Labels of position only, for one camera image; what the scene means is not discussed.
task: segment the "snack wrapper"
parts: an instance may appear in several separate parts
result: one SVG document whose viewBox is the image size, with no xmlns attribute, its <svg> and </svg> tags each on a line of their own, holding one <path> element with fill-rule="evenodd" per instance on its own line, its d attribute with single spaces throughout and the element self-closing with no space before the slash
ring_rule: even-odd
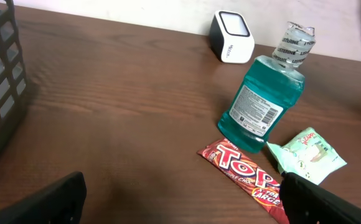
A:
<svg viewBox="0 0 361 224">
<path fill-rule="evenodd" d="M 294 172 L 317 185 L 347 164 L 313 128 L 305 129 L 283 147 L 271 143 L 268 147 L 280 173 Z"/>
<path fill-rule="evenodd" d="M 278 223 L 289 223 L 279 198 L 280 184 L 228 139 L 216 141 L 198 154 L 252 196 Z"/>
</svg>

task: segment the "wooden table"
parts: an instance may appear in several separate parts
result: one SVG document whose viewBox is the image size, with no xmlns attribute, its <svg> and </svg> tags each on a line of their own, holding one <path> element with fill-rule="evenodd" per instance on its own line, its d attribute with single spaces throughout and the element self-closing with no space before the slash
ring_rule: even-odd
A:
<svg viewBox="0 0 361 224">
<path fill-rule="evenodd" d="M 276 223 L 196 154 L 222 137 L 216 123 L 252 60 L 221 63 L 201 35 L 23 7 L 16 16 L 30 103 L 0 155 L 0 209 L 79 170 L 82 223 Z M 257 45 L 254 57 L 272 51 Z M 361 62 L 312 54 L 300 72 L 306 89 L 270 142 L 315 128 L 348 162 L 321 187 L 361 207 Z M 267 148 L 247 155 L 281 180 Z"/>
</svg>

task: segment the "white label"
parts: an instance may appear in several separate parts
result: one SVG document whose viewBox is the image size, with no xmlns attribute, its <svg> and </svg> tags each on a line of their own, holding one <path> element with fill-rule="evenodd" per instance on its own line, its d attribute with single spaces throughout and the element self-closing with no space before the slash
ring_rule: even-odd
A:
<svg viewBox="0 0 361 224">
<path fill-rule="evenodd" d="M 283 111 L 243 85 L 229 115 L 243 128 L 263 136 Z"/>
</svg>

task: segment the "listerine bottle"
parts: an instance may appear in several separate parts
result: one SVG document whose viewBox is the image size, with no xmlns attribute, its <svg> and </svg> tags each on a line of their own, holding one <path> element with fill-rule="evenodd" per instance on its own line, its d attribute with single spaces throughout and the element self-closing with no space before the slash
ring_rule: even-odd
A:
<svg viewBox="0 0 361 224">
<path fill-rule="evenodd" d="M 259 56 L 244 77 L 219 130 L 236 146 L 259 152 L 285 112 L 304 90 L 305 77 L 297 72 L 316 43 L 313 27 L 289 22 L 272 57 Z"/>
</svg>

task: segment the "red snack package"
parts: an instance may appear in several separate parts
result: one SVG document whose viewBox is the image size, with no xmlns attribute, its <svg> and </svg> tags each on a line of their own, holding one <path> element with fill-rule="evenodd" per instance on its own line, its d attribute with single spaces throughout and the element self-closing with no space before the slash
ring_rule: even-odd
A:
<svg viewBox="0 0 361 224">
<path fill-rule="evenodd" d="M 251 195 L 278 223 L 289 223 L 279 198 L 280 184 L 228 139 L 216 141 L 198 154 Z"/>
</svg>

